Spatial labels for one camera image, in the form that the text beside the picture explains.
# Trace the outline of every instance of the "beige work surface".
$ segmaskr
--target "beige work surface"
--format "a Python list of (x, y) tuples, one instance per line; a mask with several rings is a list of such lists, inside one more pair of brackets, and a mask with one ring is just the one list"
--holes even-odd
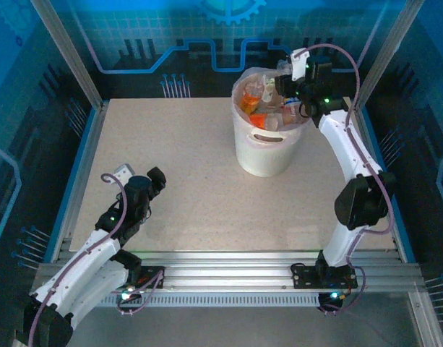
[[(158, 166), (167, 178), (151, 202), (152, 217), (125, 246), (130, 251), (322, 249), (337, 222), (333, 205), (344, 187), (332, 148), (313, 124), (287, 171), (264, 179), (237, 162), (229, 98), (114, 99), (71, 250), (81, 247), (119, 192), (100, 175), (122, 163), (143, 175)], [(390, 235), (367, 235), (359, 248), (394, 245)]]

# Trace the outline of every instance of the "trash in bucket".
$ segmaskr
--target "trash in bucket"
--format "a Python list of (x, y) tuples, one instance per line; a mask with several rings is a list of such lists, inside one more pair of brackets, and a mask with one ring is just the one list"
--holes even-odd
[(283, 172), (298, 149), (309, 117), (298, 98), (278, 95), (272, 69), (247, 69), (234, 84), (231, 97), (236, 155), (247, 172), (271, 177)]

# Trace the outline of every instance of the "purple cable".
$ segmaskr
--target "purple cable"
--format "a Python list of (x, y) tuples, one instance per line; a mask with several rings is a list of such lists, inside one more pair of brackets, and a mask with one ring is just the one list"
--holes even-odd
[(361, 78), (359, 77), (358, 67), (357, 67), (356, 62), (354, 61), (353, 57), (347, 51), (345, 51), (343, 48), (341, 48), (339, 46), (336, 46), (336, 45), (332, 45), (331, 43), (320, 43), (318, 45), (310, 46), (310, 47), (308, 47), (308, 48), (298, 52), (293, 57), (294, 58), (298, 58), (301, 54), (303, 54), (303, 53), (305, 53), (307, 51), (310, 51), (310, 50), (315, 49), (315, 48), (323, 48), (323, 47), (333, 48), (333, 49), (336, 49), (337, 51), (343, 53), (348, 58), (348, 60), (350, 61), (351, 65), (353, 66), (353, 69), (354, 69), (354, 72), (355, 72), (355, 76), (356, 76), (356, 91), (355, 91), (355, 94), (354, 94), (353, 102), (351, 103), (351, 106), (348, 109), (348, 113), (347, 113), (346, 118), (345, 118), (345, 130), (346, 130), (346, 132), (348, 134), (348, 137), (349, 137), (351, 143), (353, 144), (356, 152), (358, 153), (359, 157), (363, 161), (364, 166), (367, 167), (367, 170), (374, 177), (375, 182), (379, 186), (379, 188), (380, 188), (380, 190), (382, 192), (383, 198), (385, 199), (385, 202), (387, 203), (387, 206), (388, 206), (388, 214), (390, 215), (388, 227), (385, 230), (383, 230), (383, 231), (374, 231), (374, 230), (370, 230), (370, 229), (366, 229), (366, 228), (362, 229), (361, 231), (359, 231), (359, 234), (353, 240), (353, 242), (350, 245), (350, 248), (348, 249), (348, 252), (346, 254), (346, 262), (347, 262), (348, 266), (351, 269), (353, 269), (353, 270), (358, 269), (358, 270), (361, 271), (362, 278), (363, 278), (363, 283), (361, 285), (361, 290), (356, 294), (356, 298), (348, 306), (346, 306), (346, 307), (344, 307), (342, 309), (339, 309), (339, 312), (344, 312), (344, 311), (350, 309), (352, 306), (354, 306), (356, 304), (356, 302), (361, 298), (361, 295), (364, 292), (364, 289), (366, 287), (366, 273), (364, 272), (364, 269), (362, 267), (360, 267), (360, 266), (354, 266), (351, 263), (351, 255), (352, 255), (354, 249), (356, 248), (356, 245), (358, 244), (359, 240), (361, 239), (361, 237), (362, 237), (362, 235), (364, 233), (376, 234), (376, 235), (388, 234), (392, 230), (392, 228), (393, 228), (393, 226), (395, 224), (395, 214), (393, 213), (392, 202), (390, 200), (390, 196), (388, 195), (387, 190), (385, 189), (385, 186), (383, 185), (383, 183), (380, 180), (380, 178), (377, 176), (377, 173), (375, 172), (375, 170), (368, 163), (366, 156), (363, 154), (362, 149), (359, 147), (356, 139), (354, 138), (354, 136), (353, 136), (353, 134), (351, 132), (351, 128), (349, 127), (350, 126), (351, 114), (353, 113), (354, 106), (356, 104), (356, 101), (358, 100), (359, 88), (360, 88), (360, 84), (361, 84)]
[(127, 315), (127, 316), (132, 316), (133, 314), (135, 314), (135, 313), (138, 313), (139, 311), (141, 311), (142, 309), (144, 309), (146, 306), (147, 306), (147, 304), (149, 304), (149, 301), (150, 301), (150, 298), (152, 298), (152, 295), (154, 294), (154, 292), (155, 292), (155, 289), (157, 288), (157, 286), (158, 286), (158, 283), (160, 282), (160, 280), (162, 279), (162, 274), (163, 274), (163, 271), (161, 270), (161, 271), (159, 271), (158, 272), (158, 274), (157, 275), (155, 275), (154, 277), (152, 277), (146, 284), (144, 284), (143, 286), (141, 286), (141, 287), (139, 287), (138, 289), (134, 289), (133, 291), (130, 291), (128, 294), (136, 294), (136, 293), (139, 293), (140, 291), (143, 291), (144, 289), (146, 289), (153, 281), (155, 281), (155, 284), (154, 284), (154, 287), (152, 288), (152, 291), (149, 293), (149, 296), (145, 299), (145, 301), (144, 301), (144, 303), (140, 306), (140, 307), (138, 307), (137, 309), (134, 309), (134, 310), (128, 310), (128, 311), (125, 311), (124, 309), (122, 309), (121, 307), (120, 307), (120, 303), (118, 303), (117, 304), (117, 311), (119, 311), (122, 315), (123, 314), (125, 314), (125, 315)]
[(105, 240), (111, 238), (121, 227), (121, 224), (123, 223), (125, 216), (126, 216), (126, 210), (128, 208), (128, 200), (126, 199), (125, 189), (123, 187), (123, 184), (113, 175), (110, 175), (109, 173), (103, 173), (100, 175), (100, 179), (102, 179), (104, 182), (110, 183), (110, 180), (107, 180), (106, 178), (113, 179), (119, 186), (121, 191), (121, 196), (123, 197), (123, 211), (121, 213), (121, 217), (116, 224), (115, 228), (106, 236), (104, 236), (101, 240), (95, 242), (91, 247), (86, 248), (85, 251), (80, 253), (78, 257), (74, 258), (72, 262), (70, 262), (64, 271), (59, 275), (56, 281), (54, 281), (53, 286), (51, 287), (50, 291), (46, 295), (46, 298), (43, 300), (43, 302), (40, 305), (40, 308), (36, 312), (35, 318), (33, 319), (32, 326), (30, 327), (30, 334), (28, 335), (28, 347), (33, 347), (33, 339), (35, 337), (35, 331), (36, 327), (38, 325), (38, 321), (40, 320), (41, 312), (44, 310), (46, 305), (48, 304), (51, 297), (56, 293), (56, 288), (59, 286), (60, 282), (64, 279), (64, 277), (69, 273), (69, 271), (87, 254), (90, 254), (91, 251), (102, 244)]
[[(340, 310), (339, 307), (331, 305), (331, 304), (326, 304), (326, 307), (330, 307), (331, 309), (335, 309), (336, 311), (333, 312), (338, 312), (338, 310)], [(327, 314), (329, 311), (326, 311), (325, 309), (323, 309), (322, 307), (319, 308), (320, 311), (324, 312), (325, 314)], [(383, 341), (385, 341), (386, 343), (388, 343), (390, 346), (396, 346), (393, 342), (390, 342), (390, 340), (388, 340), (380, 330), (378, 330), (376, 327), (374, 327), (374, 325), (372, 323), (370, 323), (370, 321), (368, 321), (366, 318), (360, 316), (359, 314), (356, 314), (354, 312), (349, 312), (349, 314), (353, 315), (354, 317), (362, 320), (364, 323), (366, 323), (366, 325), (368, 327), (370, 327), (374, 333), (376, 333)]]

